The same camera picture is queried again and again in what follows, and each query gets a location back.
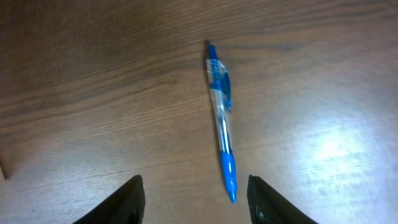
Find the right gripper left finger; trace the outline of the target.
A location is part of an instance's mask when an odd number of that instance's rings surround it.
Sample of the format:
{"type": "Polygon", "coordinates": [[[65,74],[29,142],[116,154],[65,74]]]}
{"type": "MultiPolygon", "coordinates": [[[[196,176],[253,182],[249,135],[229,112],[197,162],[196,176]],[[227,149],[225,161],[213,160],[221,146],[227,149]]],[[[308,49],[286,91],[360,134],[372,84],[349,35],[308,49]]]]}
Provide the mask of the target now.
{"type": "Polygon", "coordinates": [[[74,224],[142,224],[146,197],[141,175],[135,175],[74,224]]]}

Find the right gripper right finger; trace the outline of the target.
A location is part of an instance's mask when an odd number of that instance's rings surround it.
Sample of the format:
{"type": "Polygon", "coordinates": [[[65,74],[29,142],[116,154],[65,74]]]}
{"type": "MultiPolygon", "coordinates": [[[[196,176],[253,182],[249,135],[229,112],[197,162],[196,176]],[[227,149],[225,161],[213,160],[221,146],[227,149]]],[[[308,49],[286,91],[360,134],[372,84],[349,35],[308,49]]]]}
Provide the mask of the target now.
{"type": "Polygon", "coordinates": [[[248,178],[252,224],[317,224],[259,176],[248,178]]]}

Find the brown cardboard box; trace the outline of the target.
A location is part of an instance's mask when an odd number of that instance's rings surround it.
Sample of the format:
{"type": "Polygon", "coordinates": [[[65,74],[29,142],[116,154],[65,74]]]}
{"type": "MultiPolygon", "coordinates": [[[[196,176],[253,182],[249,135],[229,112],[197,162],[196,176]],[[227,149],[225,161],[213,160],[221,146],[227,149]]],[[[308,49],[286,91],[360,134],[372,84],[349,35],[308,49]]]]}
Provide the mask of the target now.
{"type": "Polygon", "coordinates": [[[2,169],[2,166],[0,166],[0,183],[3,183],[6,181],[6,176],[4,174],[4,171],[2,169]]]}

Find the blue ballpoint pen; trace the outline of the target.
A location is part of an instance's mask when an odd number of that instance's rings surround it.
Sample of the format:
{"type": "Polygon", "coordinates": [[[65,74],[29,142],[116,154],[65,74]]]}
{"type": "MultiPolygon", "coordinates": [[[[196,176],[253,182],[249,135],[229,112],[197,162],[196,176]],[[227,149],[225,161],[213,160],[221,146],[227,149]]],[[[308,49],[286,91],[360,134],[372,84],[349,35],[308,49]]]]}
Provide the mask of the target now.
{"type": "Polygon", "coordinates": [[[231,203],[236,203],[238,182],[233,155],[233,143],[230,135],[231,127],[229,125],[229,116],[232,109],[231,84],[229,72],[223,62],[218,58],[214,45],[208,46],[206,69],[218,134],[220,166],[224,186],[231,203]]]}

